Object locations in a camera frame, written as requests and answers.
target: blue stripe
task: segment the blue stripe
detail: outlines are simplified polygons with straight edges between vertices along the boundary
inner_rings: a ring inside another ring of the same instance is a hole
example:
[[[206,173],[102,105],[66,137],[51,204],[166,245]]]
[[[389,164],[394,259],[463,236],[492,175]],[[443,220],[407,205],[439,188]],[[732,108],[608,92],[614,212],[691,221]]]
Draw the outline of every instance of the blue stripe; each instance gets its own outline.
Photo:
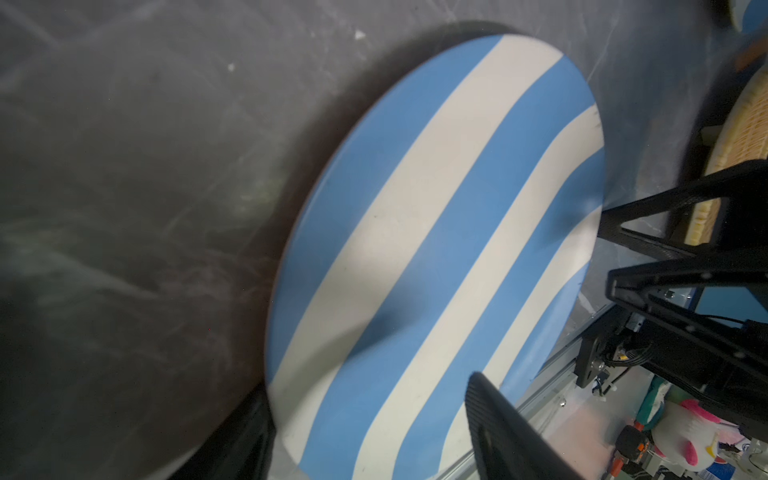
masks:
[[[512,367],[502,382],[499,391],[511,404],[515,404],[538,375],[539,369],[549,358],[549,354],[563,331],[568,316],[574,308],[574,302],[587,273],[588,264],[584,265],[571,279],[563,285],[558,294],[552,299],[544,315],[534,327],[531,335],[525,340]]]
[[[744,18],[741,21],[741,31],[752,33],[756,31],[768,18],[768,0],[752,0],[746,6]]]
[[[451,422],[467,380],[488,364],[535,284],[565,237],[603,201],[604,155],[589,157],[565,181],[475,328],[411,425],[400,446],[396,480],[423,480],[437,473]]]
[[[509,111],[337,373],[301,461],[311,478],[352,476],[373,419],[528,176],[593,103],[581,73],[563,58]]]
[[[315,291],[373,199],[443,102],[500,38],[468,41],[416,69],[382,97],[336,152],[280,267],[267,330],[267,382],[274,379]]]

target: gray marble surface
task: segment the gray marble surface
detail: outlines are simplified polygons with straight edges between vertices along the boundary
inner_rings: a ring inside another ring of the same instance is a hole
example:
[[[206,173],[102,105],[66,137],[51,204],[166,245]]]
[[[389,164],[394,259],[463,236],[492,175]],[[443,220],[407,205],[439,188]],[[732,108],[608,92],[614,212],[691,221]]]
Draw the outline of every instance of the gray marble surface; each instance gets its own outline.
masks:
[[[199,445],[262,378],[318,173],[421,62],[497,32],[560,48],[612,206],[676,182],[745,42],[725,23],[704,0],[0,0],[0,478],[141,478]],[[562,341],[638,261],[598,241]]]

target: blue and white object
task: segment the blue and white object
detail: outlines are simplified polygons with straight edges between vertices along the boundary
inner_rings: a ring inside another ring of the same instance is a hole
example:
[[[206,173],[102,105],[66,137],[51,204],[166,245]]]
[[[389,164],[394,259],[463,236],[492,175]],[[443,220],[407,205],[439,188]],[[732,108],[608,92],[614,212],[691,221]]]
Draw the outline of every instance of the blue and white object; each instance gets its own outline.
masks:
[[[300,468],[423,480],[468,452],[469,375],[512,402],[536,376],[603,182],[592,93],[542,41],[469,41],[389,91],[320,178],[273,293],[267,388]]]
[[[730,0],[730,19],[742,33],[756,31],[768,18],[768,0]]]

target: pink plush toy part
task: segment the pink plush toy part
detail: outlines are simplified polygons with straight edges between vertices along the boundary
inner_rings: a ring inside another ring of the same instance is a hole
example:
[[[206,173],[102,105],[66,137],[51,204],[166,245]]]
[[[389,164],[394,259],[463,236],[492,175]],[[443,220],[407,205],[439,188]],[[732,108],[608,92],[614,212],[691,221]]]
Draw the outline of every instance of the pink plush toy part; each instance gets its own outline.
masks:
[[[664,417],[653,430],[654,444],[669,462],[700,472],[717,457],[720,419],[689,399],[667,403]]]

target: plush toy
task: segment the plush toy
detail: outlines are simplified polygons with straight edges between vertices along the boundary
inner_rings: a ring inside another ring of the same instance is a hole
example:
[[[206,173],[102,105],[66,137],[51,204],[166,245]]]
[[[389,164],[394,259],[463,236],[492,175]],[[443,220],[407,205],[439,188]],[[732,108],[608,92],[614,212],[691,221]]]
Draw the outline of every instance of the plush toy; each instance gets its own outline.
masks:
[[[656,453],[668,461],[700,472],[717,457],[720,419],[688,399],[680,405],[668,402],[664,416],[651,431]]]

